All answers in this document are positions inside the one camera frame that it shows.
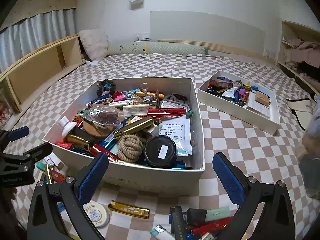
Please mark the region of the round white tin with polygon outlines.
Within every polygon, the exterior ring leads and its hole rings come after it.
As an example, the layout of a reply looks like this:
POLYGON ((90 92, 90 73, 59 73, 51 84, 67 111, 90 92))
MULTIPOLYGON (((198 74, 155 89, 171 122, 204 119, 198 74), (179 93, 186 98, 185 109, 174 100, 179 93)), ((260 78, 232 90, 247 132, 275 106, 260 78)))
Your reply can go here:
POLYGON ((91 222, 97 227, 102 228, 106 226, 110 221, 110 215, 107 210, 101 204, 90 201, 87 204, 84 204, 83 209, 88 215, 91 222))

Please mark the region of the gold lighter bar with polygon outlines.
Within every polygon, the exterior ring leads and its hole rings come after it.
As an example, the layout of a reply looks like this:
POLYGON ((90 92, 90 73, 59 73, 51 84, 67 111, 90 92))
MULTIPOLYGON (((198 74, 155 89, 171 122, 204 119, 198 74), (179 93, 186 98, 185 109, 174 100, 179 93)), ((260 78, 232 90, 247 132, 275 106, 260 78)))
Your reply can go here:
POLYGON ((121 213, 124 215, 137 217, 141 219, 149 219, 150 217, 150 210, 143 208, 143 207, 137 207, 125 203, 120 203, 112 200, 110 204, 108 204, 108 208, 111 211, 121 213))

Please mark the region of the teal red lighter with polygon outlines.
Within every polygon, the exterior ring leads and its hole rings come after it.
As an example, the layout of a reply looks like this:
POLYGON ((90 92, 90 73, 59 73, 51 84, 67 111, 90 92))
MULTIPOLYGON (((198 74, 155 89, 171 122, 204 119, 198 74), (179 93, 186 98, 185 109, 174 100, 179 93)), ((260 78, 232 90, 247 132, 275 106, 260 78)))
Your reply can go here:
POLYGON ((44 163, 38 162, 36 164, 36 167, 43 172, 49 171, 51 174, 52 180, 57 183, 61 183, 66 179, 66 176, 64 176, 63 174, 54 170, 54 168, 52 166, 50 166, 49 164, 44 164, 44 163))

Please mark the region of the framed picture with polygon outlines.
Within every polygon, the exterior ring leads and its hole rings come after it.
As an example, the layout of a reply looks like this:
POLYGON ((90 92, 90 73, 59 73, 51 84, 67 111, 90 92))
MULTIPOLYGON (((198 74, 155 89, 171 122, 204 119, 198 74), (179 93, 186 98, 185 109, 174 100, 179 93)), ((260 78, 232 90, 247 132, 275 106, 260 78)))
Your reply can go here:
POLYGON ((12 109, 9 105, 9 102, 4 94, 4 89, 1 88, 0 93, 0 126, 1 129, 7 124, 9 119, 12 116, 12 109))

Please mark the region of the white cap bottle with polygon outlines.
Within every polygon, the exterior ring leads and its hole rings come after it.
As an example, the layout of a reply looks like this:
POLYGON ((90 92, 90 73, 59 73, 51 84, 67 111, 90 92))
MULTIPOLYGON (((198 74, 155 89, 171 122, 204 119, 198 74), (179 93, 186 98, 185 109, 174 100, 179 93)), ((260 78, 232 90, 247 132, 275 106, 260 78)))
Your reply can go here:
POLYGON ((77 125, 77 122, 70 121, 66 116, 63 116, 58 125, 62 129, 61 138, 64 139, 77 125))

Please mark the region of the wooden bedside shelf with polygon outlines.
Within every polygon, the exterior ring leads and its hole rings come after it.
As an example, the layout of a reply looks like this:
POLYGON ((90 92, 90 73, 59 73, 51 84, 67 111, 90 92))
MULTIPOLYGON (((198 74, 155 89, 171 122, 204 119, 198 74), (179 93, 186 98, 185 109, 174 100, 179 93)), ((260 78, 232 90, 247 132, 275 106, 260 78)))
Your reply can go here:
POLYGON ((1 73, 1 84, 8 87, 9 98, 21 113, 32 96, 37 96, 42 88, 51 86, 83 63, 79 35, 69 35, 17 60, 1 73))

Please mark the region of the checkered bed sheet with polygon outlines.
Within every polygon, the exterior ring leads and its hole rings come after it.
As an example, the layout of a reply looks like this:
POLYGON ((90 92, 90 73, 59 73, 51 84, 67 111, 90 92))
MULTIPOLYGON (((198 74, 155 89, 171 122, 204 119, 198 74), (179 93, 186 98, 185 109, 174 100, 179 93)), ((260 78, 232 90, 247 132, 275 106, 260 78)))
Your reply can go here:
POLYGON ((188 197, 166 197, 162 194, 104 184, 94 194, 94 201, 108 205, 110 201, 146 207, 149 219, 139 219, 111 213, 107 226, 100 232, 106 239, 151 239, 150 230, 156 225, 168 227, 171 206, 215 209, 229 207, 235 212, 223 186, 212 168, 213 154, 222 152, 244 174, 260 182, 285 181, 296 224, 296 237, 302 239, 319 214, 319 202, 306 195, 299 170, 295 147, 303 131, 286 104, 287 99, 306 98, 307 94, 293 79, 277 68, 254 63, 242 63, 227 57, 115 55, 97 66, 83 65, 58 81, 42 94, 18 122, 27 126, 27 137, 12 142, 6 151, 21 154, 42 142, 43 137, 63 111, 87 87, 97 80, 147 76, 188 77, 200 87, 217 71, 225 71, 262 84, 275 92, 280 114, 280 128, 269 135, 233 116, 206 105, 200 105, 204 132, 205 171, 188 197))

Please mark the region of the clear plastic bag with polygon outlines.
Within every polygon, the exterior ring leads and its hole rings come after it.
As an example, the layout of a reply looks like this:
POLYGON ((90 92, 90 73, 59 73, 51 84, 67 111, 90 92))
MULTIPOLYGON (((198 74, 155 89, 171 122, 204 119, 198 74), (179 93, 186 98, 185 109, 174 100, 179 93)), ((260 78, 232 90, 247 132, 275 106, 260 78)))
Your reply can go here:
POLYGON ((123 112, 116 107, 109 105, 92 105, 87 110, 86 119, 95 124, 106 126, 112 125, 119 127, 125 119, 123 112))

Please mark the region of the grey window curtain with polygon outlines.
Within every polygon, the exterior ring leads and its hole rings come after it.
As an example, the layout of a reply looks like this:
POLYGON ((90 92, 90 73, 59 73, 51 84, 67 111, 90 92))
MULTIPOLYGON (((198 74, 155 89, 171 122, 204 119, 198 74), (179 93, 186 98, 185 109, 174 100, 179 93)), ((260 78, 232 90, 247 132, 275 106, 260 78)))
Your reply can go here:
POLYGON ((1 31, 1 72, 32 51, 75 33, 74 8, 38 14, 7 27, 1 31))

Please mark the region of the white teal lighter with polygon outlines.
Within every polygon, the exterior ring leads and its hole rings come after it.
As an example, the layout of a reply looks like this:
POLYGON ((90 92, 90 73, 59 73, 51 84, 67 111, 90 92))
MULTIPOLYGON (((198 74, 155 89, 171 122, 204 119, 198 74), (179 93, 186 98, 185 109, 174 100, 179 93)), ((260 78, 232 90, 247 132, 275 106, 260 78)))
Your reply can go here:
POLYGON ((150 234, 157 240, 175 240, 175 237, 160 224, 151 229, 150 234))

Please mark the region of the dark grey lighter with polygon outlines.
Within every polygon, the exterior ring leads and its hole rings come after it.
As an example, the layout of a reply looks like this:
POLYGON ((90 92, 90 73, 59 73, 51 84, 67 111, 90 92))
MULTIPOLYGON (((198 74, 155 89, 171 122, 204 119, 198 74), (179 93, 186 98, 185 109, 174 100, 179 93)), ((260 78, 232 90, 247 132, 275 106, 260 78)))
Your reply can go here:
POLYGON ((186 240, 185 225, 183 220, 181 206, 173 206, 170 208, 172 225, 174 227, 175 239, 186 240))

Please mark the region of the gold metal tube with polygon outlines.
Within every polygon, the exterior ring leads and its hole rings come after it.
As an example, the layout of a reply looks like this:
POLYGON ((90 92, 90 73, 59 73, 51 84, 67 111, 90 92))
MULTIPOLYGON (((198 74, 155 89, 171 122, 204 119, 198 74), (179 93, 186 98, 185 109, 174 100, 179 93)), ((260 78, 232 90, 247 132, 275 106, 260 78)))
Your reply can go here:
POLYGON ((146 118, 142 118, 135 122, 130 122, 128 125, 120 128, 118 131, 114 133, 114 138, 119 140, 123 135, 133 134, 140 130, 150 127, 153 125, 152 117, 148 116, 146 118))

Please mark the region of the large white shoe box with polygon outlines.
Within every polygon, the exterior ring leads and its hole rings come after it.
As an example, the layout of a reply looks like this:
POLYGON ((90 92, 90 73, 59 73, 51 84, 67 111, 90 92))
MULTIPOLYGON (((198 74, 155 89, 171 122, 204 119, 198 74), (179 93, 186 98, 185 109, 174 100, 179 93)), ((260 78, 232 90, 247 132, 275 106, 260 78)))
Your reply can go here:
MULTIPOLYGON (((200 177, 205 171, 203 126, 193 80, 186 77, 137 77, 113 79, 111 81, 116 84, 116 91, 119 92, 127 89, 133 90, 146 82, 152 92, 159 89, 165 95, 177 93, 189 99, 190 109, 194 113, 190 121, 192 156, 187 157, 186 164, 193 169, 173 170, 110 162, 103 181, 142 191, 182 195, 191 194, 193 191, 192 187, 198 184, 200 177)), ((80 170, 83 166, 88 165, 93 158, 55 145, 56 141, 61 140, 62 135, 62 129, 59 127, 58 121, 63 116, 66 116, 69 120, 73 119, 77 110, 83 109, 86 103, 92 101, 97 96, 97 84, 98 82, 96 81, 80 94, 43 137, 43 141, 49 142, 53 146, 53 153, 69 167, 70 171, 80 170)))

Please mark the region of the white tote bag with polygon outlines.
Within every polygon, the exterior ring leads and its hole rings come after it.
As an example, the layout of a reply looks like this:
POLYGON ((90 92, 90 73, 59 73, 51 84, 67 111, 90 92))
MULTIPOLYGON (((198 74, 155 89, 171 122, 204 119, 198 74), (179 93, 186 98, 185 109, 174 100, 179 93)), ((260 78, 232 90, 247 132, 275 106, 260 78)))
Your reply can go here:
POLYGON ((296 116, 299 126, 305 131, 312 118, 311 100, 308 98, 286 100, 291 112, 296 116))

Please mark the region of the white paper packet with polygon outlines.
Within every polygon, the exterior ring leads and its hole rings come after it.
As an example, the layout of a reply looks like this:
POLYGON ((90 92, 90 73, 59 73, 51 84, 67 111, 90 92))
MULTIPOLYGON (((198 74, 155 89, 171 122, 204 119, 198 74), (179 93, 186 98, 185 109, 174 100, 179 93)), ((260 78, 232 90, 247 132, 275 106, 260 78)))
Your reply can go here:
POLYGON ((190 120, 185 116, 162 121, 159 135, 170 137, 175 142, 179 157, 192 155, 190 120))

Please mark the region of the shallow white box lid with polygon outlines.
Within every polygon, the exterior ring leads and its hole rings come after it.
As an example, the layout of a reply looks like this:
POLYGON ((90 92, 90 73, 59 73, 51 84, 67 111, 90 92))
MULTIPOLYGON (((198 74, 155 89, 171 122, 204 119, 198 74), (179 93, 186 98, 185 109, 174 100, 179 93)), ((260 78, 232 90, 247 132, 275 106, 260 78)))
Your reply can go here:
POLYGON ((248 124, 251 124, 270 135, 273 135, 277 129, 280 127, 280 114, 279 107, 277 103, 277 98, 275 92, 261 85, 260 83, 256 83, 250 79, 246 79, 242 76, 233 75, 228 72, 224 72, 219 70, 211 76, 211 79, 216 77, 226 77, 230 80, 240 80, 245 84, 257 86, 259 90, 270 97, 271 105, 270 105, 270 116, 266 117, 259 112, 252 111, 247 109, 246 106, 239 106, 233 102, 230 102, 220 96, 212 95, 208 93, 206 90, 209 86, 209 80, 207 80, 200 88, 198 92, 199 102, 218 109, 222 112, 225 112, 229 115, 232 115, 248 124))

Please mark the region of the long red box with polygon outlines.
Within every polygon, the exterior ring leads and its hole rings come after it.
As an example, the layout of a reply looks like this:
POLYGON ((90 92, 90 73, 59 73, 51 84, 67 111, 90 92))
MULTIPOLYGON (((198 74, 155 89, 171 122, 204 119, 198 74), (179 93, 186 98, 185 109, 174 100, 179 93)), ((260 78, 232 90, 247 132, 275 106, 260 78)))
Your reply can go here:
POLYGON ((186 112, 185 108, 150 108, 147 115, 152 118, 177 117, 185 115, 186 112))

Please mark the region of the small wooden block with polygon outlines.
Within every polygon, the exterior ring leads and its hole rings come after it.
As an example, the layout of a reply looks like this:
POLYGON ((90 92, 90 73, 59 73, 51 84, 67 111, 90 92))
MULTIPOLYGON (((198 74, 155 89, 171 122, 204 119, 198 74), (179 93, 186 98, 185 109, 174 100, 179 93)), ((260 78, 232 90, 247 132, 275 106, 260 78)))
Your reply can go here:
POLYGON ((268 107, 270 105, 270 98, 268 95, 260 92, 260 91, 256 91, 255 93, 255 100, 256 102, 268 107))

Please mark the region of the white fluffy pillow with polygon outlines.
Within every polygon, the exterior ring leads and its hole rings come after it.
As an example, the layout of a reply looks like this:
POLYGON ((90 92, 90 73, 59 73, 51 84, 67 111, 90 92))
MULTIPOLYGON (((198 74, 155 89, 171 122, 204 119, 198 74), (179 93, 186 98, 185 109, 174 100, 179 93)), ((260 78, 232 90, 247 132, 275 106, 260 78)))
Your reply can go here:
POLYGON ((87 56, 92 61, 99 61, 106 57, 109 41, 108 36, 102 30, 81 30, 79 37, 87 56))

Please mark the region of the long green bolster pillow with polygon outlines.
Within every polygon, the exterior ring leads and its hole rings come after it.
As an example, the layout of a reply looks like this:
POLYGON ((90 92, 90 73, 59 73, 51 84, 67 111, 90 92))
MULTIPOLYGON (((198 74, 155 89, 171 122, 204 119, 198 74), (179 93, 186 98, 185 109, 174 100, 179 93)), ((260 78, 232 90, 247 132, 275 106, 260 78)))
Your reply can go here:
POLYGON ((120 42, 110 44, 107 48, 107 56, 122 54, 173 54, 173 55, 207 55, 208 50, 204 46, 170 43, 170 42, 120 42))

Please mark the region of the wooden clothes shelf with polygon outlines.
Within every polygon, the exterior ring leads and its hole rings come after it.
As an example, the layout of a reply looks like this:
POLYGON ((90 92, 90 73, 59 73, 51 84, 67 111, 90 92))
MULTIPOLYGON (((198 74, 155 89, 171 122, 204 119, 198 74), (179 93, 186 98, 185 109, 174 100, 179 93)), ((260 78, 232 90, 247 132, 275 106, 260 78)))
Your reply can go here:
POLYGON ((311 95, 319 94, 319 31, 283 21, 277 65, 311 95))

